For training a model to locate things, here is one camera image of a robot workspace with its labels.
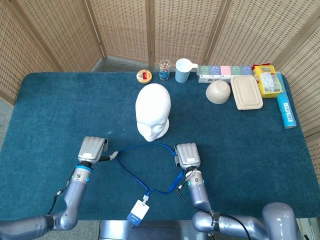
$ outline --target white cup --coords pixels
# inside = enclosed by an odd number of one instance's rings
[[[180,58],[175,63],[175,80],[178,83],[185,83],[188,80],[192,69],[196,69],[196,75],[199,75],[199,65],[192,63],[187,58]]]

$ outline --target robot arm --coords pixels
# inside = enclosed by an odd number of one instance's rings
[[[80,163],[74,169],[64,196],[66,209],[53,215],[0,221],[0,240],[32,240],[50,231],[73,229],[78,223],[78,210],[90,180],[91,166],[99,162],[102,151],[107,147],[107,139],[86,136],[78,155]]]
[[[273,202],[264,206],[262,215],[265,226],[252,216],[228,216],[213,212],[205,182],[198,170],[200,157],[196,144],[178,144],[175,146],[175,152],[177,154],[176,165],[186,170],[184,182],[187,182],[192,205],[201,210],[192,218],[195,230],[202,233],[220,232],[229,236],[247,238],[245,227],[251,239],[254,240],[302,239],[294,211],[290,206],[281,202]]]

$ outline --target floor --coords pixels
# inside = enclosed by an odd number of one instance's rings
[[[92,69],[92,72],[138,72],[141,69],[157,71],[157,67],[150,68],[145,62],[123,59],[119,57],[109,56],[108,59],[100,60]],[[8,129],[10,118],[13,112],[13,107],[0,99],[0,149]],[[99,236],[100,221],[84,221],[81,220],[77,226],[66,232],[50,232],[41,237],[42,240],[97,240]],[[300,229],[303,234],[307,234],[310,240],[320,239],[319,222],[316,218],[301,218],[298,219]],[[215,235],[216,240],[236,240],[240,238]]]

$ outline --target beige bowl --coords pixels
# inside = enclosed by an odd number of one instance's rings
[[[206,89],[205,95],[214,104],[224,104],[230,97],[230,86],[222,80],[212,82]]]

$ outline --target blue table mat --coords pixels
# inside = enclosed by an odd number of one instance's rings
[[[320,188],[297,121],[285,129],[275,98],[258,110],[237,110],[206,98],[208,84],[161,82],[171,97],[170,127],[156,143],[196,143],[212,209],[262,216],[270,202],[289,204],[296,217],[320,216]],[[288,81],[283,77],[298,120]],[[147,143],[136,126],[135,102],[144,85],[135,72],[44,72],[25,77],[0,153],[0,219],[43,215],[78,162],[85,136],[109,139],[107,154]],[[181,169],[160,146],[126,151],[122,163],[149,187],[166,191]],[[125,220],[144,188],[116,160],[93,166],[79,219]],[[182,190],[190,200],[188,188]],[[145,219],[191,219],[195,210],[176,193],[152,192]],[[63,195],[53,210],[65,209]]]

